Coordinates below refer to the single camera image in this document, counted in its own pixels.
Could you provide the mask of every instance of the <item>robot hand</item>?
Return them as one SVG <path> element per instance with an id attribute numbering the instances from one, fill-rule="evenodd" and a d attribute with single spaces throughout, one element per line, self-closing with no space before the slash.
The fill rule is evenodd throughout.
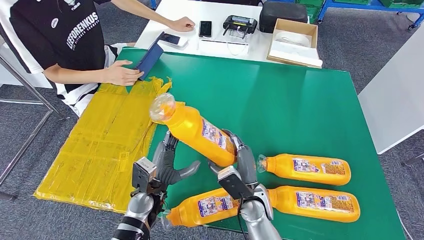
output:
<path id="1" fill-rule="evenodd" d="M 254 189 L 258 185 L 258 178 L 256 176 L 256 164 L 252 150 L 231 131 L 226 129 L 223 129 L 222 131 L 230 137 L 231 142 L 234 144 L 234 148 L 236 150 L 235 158 L 237 161 L 237 171 L 240 174 L 241 180 L 244 184 L 251 186 L 251 188 Z M 223 169 L 209 159 L 208 165 L 216 175 Z"/>
<path id="2" fill-rule="evenodd" d="M 236 149 L 237 170 L 233 166 L 222 169 L 210 160 L 209 168 L 217 174 L 219 184 L 234 199 L 241 198 L 239 212 L 246 222 L 249 239 L 281 240 L 271 223 L 274 212 L 267 189 L 258 182 L 252 150 L 237 135 L 223 131 L 229 135 Z"/>
<path id="3" fill-rule="evenodd" d="M 165 186 L 173 185 L 184 178 L 187 178 L 197 172 L 200 161 L 196 160 L 190 166 L 176 170 L 174 168 L 175 148 L 178 139 L 171 135 L 170 131 L 166 132 L 165 138 L 160 142 L 153 155 L 153 164 L 157 166 L 157 179 Z"/>
<path id="4" fill-rule="evenodd" d="M 128 208 L 112 240 L 148 240 L 157 215 L 163 212 L 168 185 L 177 183 L 197 172 L 200 162 L 175 170 L 174 159 L 178 139 L 168 131 L 157 145 L 150 162 L 146 157 L 136 161 L 132 168 L 132 186 L 135 188 Z"/>

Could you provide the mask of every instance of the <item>green tabletop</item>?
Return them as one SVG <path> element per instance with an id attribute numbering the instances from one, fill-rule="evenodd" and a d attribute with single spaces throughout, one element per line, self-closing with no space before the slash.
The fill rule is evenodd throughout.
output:
<path id="1" fill-rule="evenodd" d="M 145 50 L 125 49 L 119 59 L 141 59 Z M 171 77 L 170 93 L 219 128 L 229 129 L 258 156 L 282 153 L 346 160 L 352 176 L 344 186 L 311 183 L 259 173 L 267 188 L 290 185 L 354 194 L 356 222 L 341 223 L 280 213 L 273 224 L 290 240 L 405 239 L 355 88 L 348 72 L 268 62 L 164 53 L 148 77 Z M 157 127 L 152 159 L 166 126 Z M 168 188 L 167 205 L 220 187 L 203 155 L 180 142 L 175 167 L 200 160 L 199 171 Z M 239 231 L 236 217 L 211 226 Z"/>

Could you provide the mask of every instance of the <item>white smartphone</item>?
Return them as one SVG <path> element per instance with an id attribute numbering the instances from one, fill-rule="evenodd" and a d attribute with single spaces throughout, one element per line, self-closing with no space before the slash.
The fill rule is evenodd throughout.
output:
<path id="1" fill-rule="evenodd" d="M 171 35 L 169 33 L 164 33 L 160 40 L 167 45 L 177 48 L 183 48 L 187 45 L 189 40 L 185 37 Z"/>

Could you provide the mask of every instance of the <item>bottle cap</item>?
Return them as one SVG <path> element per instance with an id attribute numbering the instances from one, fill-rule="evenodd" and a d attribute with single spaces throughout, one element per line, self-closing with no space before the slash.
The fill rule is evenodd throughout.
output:
<path id="1" fill-rule="evenodd" d="M 166 209 L 163 213 L 162 216 L 160 217 L 160 222 L 162 223 L 163 229 L 165 231 L 169 231 L 172 228 L 172 223 L 171 221 L 167 218 L 167 216 L 171 213 L 171 211 L 169 209 Z"/>
<path id="2" fill-rule="evenodd" d="M 256 163 L 256 169 L 258 173 L 263 173 L 268 168 L 268 160 L 267 157 L 260 154 L 259 157 L 257 157 L 257 163 Z"/>
<path id="3" fill-rule="evenodd" d="M 175 98 L 171 93 L 157 96 L 150 105 L 149 113 L 153 122 L 166 121 L 171 118 L 176 108 Z"/>

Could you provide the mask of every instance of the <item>orange bottle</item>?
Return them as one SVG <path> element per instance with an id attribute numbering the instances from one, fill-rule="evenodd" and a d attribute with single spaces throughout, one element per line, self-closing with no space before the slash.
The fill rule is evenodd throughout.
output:
<path id="1" fill-rule="evenodd" d="M 224 188 L 218 188 L 189 197 L 170 212 L 164 212 L 165 229 L 173 226 L 195 227 L 237 215 L 239 201 L 234 200 Z"/>
<path id="2" fill-rule="evenodd" d="M 351 180 L 351 169 L 345 160 L 319 156 L 279 154 L 259 155 L 257 170 L 281 178 L 341 186 Z"/>
<path id="3" fill-rule="evenodd" d="M 269 189 L 268 194 L 272 207 L 285 214 L 342 223 L 354 222 L 361 214 L 358 200 L 347 192 L 280 186 Z M 164 212 L 161 220 L 165 229 L 205 225 L 236 216 L 239 204 L 219 188 L 185 199 Z"/>
<path id="4" fill-rule="evenodd" d="M 172 94 L 157 96 L 149 112 L 152 121 L 167 125 L 172 135 L 217 165 L 227 167 L 235 163 L 230 137 L 204 119 L 197 109 L 176 104 Z"/>
<path id="5" fill-rule="evenodd" d="M 357 198 L 347 192 L 295 186 L 268 190 L 272 207 L 285 214 L 351 223 L 361 210 Z"/>

